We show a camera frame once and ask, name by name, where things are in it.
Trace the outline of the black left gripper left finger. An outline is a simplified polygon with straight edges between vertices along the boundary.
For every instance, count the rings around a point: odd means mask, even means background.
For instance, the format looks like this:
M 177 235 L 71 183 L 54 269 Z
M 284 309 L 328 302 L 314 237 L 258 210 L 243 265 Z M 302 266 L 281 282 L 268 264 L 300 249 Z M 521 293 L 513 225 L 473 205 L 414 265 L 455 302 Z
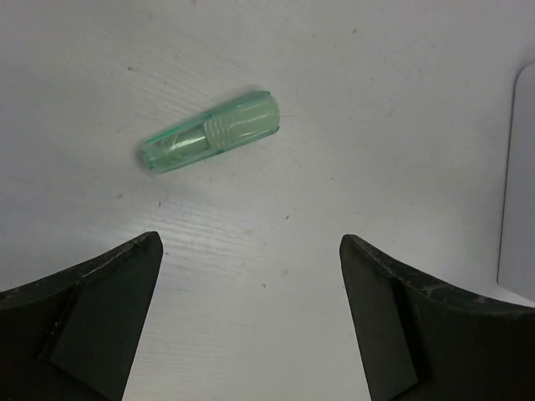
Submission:
M 163 257 L 143 233 L 1 293 L 3 400 L 121 400 Z

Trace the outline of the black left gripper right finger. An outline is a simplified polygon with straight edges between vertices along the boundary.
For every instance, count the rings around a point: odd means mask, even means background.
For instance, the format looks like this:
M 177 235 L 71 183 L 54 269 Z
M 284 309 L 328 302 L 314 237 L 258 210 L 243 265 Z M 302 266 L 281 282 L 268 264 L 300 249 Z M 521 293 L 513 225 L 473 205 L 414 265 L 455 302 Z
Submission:
M 531 400 L 534 311 L 469 292 L 355 235 L 339 255 L 373 400 Z

